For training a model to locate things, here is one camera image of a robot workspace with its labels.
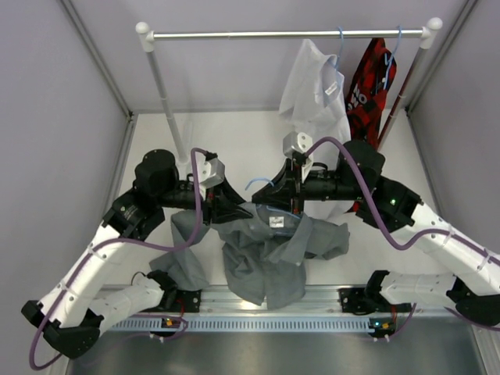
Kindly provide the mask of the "grey button-up shirt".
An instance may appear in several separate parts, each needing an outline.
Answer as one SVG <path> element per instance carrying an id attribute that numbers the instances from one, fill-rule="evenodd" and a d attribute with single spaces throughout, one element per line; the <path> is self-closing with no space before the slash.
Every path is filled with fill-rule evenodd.
<path id="1" fill-rule="evenodd" d="M 337 225 L 268 205 L 244 203 L 248 219 L 202 224 L 195 244 L 210 230 L 222 241 L 228 288 L 239 298 L 282 309 L 305 295 L 307 259 L 329 261 L 348 252 L 347 224 Z"/>

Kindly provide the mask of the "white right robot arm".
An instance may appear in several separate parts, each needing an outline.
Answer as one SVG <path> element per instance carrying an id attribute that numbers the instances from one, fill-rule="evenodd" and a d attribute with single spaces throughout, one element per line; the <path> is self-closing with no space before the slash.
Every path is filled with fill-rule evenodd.
<path id="1" fill-rule="evenodd" d="M 499 329 L 499 256 L 444 221 L 422 198 L 383 177 L 385 158 L 364 141 L 323 137 L 286 155 L 280 172 L 252 195 L 255 204 L 299 214 L 306 202 L 352 200 L 355 214 L 399 251 L 412 247 L 446 268 L 443 274 L 372 273 L 363 300 L 386 305 L 436 305 L 471 324 Z"/>

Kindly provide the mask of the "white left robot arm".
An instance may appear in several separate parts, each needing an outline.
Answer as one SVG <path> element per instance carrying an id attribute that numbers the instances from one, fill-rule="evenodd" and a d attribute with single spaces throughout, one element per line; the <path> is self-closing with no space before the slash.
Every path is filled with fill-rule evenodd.
<path id="1" fill-rule="evenodd" d="M 97 293 L 130 251 L 151 248 L 184 255 L 201 239 L 206 224 L 245 216 L 243 200 L 228 184 L 217 154 L 193 148 L 191 167 L 181 179 L 175 156 L 165 149 L 148 152 L 137 164 L 132 187 L 112 203 L 70 271 L 46 296 L 21 309 L 37 329 L 31 355 L 43 339 L 59 356 L 78 359 L 115 324 L 144 310 L 166 312 L 176 305 L 178 283 L 162 270 L 105 298 Z M 149 243 L 149 235 L 165 220 L 166 208 L 191 214 L 191 228 L 172 246 Z"/>

